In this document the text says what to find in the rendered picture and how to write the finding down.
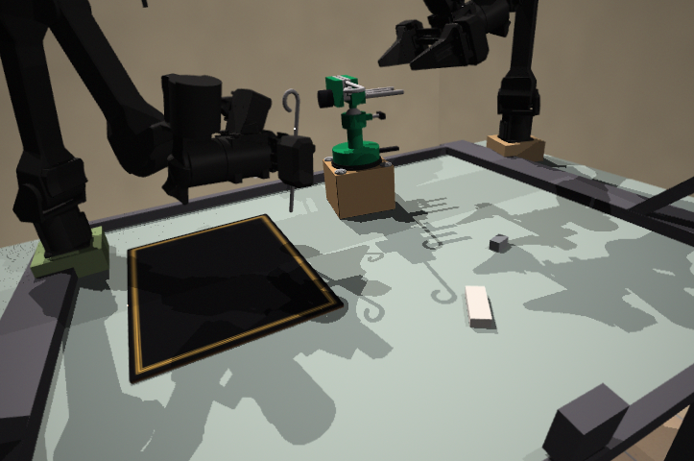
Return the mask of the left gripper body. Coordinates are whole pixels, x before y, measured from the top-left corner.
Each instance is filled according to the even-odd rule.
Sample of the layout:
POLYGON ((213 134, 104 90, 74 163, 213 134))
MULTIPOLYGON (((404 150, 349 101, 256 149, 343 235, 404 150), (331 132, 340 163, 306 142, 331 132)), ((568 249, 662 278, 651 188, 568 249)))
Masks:
POLYGON ((242 179, 269 179, 270 170, 278 170, 285 184, 304 188, 314 182, 313 142, 310 137, 284 135, 269 138, 268 143, 243 141, 237 137, 215 135, 227 156, 227 177, 224 182, 242 183, 242 179), (277 153, 276 153, 277 149, 277 153))

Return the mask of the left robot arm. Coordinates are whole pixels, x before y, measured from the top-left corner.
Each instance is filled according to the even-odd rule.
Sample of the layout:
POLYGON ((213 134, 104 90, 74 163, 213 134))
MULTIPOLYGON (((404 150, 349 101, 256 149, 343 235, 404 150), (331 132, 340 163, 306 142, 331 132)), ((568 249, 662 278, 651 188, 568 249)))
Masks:
POLYGON ((222 97, 222 81, 211 76, 163 75, 164 114, 148 104, 88 0, 0 0, 0 58, 23 145, 12 210, 20 222, 34 224, 44 258, 88 248, 92 238, 78 207, 86 202, 84 162, 61 137, 43 47, 48 27, 103 112, 121 166, 143 178, 168 167, 162 189, 183 205, 189 187, 227 177, 227 156, 214 133, 269 142, 261 131, 271 98, 243 88, 222 97))

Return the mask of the black mat with yellow border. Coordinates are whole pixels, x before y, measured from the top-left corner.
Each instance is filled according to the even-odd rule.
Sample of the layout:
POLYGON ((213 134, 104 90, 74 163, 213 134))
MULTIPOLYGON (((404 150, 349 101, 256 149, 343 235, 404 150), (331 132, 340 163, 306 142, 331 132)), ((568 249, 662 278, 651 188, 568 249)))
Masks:
POLYGON ((127 249, 130 383, 344 307, 269 215, 127 249))

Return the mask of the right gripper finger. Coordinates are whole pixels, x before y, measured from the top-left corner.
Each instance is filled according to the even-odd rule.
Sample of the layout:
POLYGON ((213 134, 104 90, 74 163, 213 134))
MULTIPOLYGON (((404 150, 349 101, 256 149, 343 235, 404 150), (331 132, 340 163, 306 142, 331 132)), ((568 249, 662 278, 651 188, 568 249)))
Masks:
POLYGON ((409 37, 407 27, 396 29, 396 41, 378 60, 380 67, 410 63, 415 58, 415 52, 409 37))
POLYGON ((467 49, 458 23, 445 24, 440 39, 410 62, 411 70, 468 65, 467 49))

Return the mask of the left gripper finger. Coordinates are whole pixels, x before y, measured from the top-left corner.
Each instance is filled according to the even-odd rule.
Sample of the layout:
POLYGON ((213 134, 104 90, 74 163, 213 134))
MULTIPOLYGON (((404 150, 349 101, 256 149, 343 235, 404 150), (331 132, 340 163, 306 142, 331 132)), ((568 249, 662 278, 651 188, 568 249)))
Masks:
MULTIPOLYGON (((269 137, 277 138, 276 134, 275 134, 274 132, 272 132, 272 131, 263 130, 262 133, 268 133, 269 137)), ((270 172, 272 172, 272 173, 274 173, 274 172, 277 171, 277 170, 274 170, 274 169, 269 169, 269 170, 270 170, 270 172)))
MULTIPOLYGON (((278 139, 280 139, 283 135, 289 135, 289 134, 277 132, 277 138, 278 139)), ((313 154, 315 153, 315 151, 316 151, 316 146, 313 144, 313 154)))

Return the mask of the cream rectangular block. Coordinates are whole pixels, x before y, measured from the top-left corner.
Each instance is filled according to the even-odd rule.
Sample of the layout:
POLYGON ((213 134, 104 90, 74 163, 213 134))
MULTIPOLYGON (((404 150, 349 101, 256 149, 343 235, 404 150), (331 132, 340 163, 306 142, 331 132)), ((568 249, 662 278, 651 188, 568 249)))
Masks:
POLYGON ((466 286, 467 315, 470 328, 491 328, 491 311, 485 286, 466 286))

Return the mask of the green bench vise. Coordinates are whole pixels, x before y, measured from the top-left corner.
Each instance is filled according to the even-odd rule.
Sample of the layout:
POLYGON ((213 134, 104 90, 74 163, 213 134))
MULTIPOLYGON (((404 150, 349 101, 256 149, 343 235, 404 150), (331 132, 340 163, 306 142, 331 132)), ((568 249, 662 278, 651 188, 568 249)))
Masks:
MULTIPOLYGON (((344 107, 343 80, 334 77, 325 77, 326 89, 331 89, 334 98, 334 106, 344 107)), ((350 109, 357 108, 359 104, 366 104, 364 92, 351 93, 348 103, 350 109)), ((360 114, 341 114, 342 127, 347 130, 347 142, 338 144, 332 148, 333 161, 340 165, 364 165, 380 159, 379 144, 371 141, 363 141, 362 128, 367 126, 367 121, 372 120, 372 114, 361 111, 360 114)))

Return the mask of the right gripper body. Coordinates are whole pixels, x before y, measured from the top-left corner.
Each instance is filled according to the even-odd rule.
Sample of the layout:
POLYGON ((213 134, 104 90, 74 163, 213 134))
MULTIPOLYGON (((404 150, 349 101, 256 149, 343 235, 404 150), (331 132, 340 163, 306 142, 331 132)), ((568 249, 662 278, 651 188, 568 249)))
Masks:
POLYGON ((440 39, 445 24, 465 24, 461 25, 461 29, 464 29, 464 31, 462 29, 462 33, 467 49, 469 65, 477 65, 487 58, 490 49, 486 36, 487 20, 485 14, 476 3, 472 3, 473 4, 469 6, 470 10, 468 10, 465 15, 455 18, 453 22, 450 20, 450 15, 446 13, 441 16, 430 18, 431 28, 421 29, 423 28, 422 23, 414 19, 402 21, 395 26, 395 29, 400 26, 407 27, 415 56, 417 57, 425 49, 429 48, 428 45, 432 45, 440 39), (482 23, 480 17, 483 19, 484 23, 482 23))

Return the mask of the black rubber ring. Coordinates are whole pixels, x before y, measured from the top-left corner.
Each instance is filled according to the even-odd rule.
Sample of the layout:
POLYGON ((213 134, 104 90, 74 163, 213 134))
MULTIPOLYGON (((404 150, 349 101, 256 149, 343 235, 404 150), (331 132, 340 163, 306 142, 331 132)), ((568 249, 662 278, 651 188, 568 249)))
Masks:
POLYGON ((348 165, 340 165, 340 164, 337 164, 337 163, 335 163, 335 162, 333 161, 333 159, 332 159, 331 165, 332 165, 332 167, 334 167, 334 168, 336 168, 336 169, 345 169, 345 170, 347 170, 347 171, 358 171, 358 170, 371 169, 371 168, 373 168, 373 167, 376 167, 376 166, 380 165, 381 162, 382 162, 382 157, 380 157, 379 160, 377 160, 377 161, 375 161, 375 162, 373 162, 373 163, 364 164, 364 165, 348 166, 348 165))

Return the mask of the tan rectangular block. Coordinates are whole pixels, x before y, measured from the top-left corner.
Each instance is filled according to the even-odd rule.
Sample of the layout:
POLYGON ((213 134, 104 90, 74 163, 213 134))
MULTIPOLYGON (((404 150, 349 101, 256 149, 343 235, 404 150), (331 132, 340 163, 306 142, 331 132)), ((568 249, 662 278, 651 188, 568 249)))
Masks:
POLYGON ((324 161, 326 199, 339 219, 395 209, 395 168, 380 165, 337 175, 324 161))

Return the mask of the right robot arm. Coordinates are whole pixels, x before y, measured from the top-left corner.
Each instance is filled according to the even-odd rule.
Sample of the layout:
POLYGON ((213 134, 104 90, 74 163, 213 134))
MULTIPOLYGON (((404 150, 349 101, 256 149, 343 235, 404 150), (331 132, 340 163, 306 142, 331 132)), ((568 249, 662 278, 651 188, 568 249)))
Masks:
MULTIPOLYGON (((531 65, 538 0, 470 1, 476 3, 485 14, 486 34, 506 37, 511 24, 510 12, 515 12, 511 68, 502 79, 497 94, 497 114, 503 114, 497 137, 508 143, 534 141, 531 137, 532 122, 533 116, 539 115, 540 95, 531 65)), ((433 13, 427 16, 429 25, 429 19, 435 16, 447 13, 453 22, 458 16, 465 15, 470 10, 469 6, 473 4, 470 1, 465 3, 465 0, 423 0, 428 10, 433 13)))

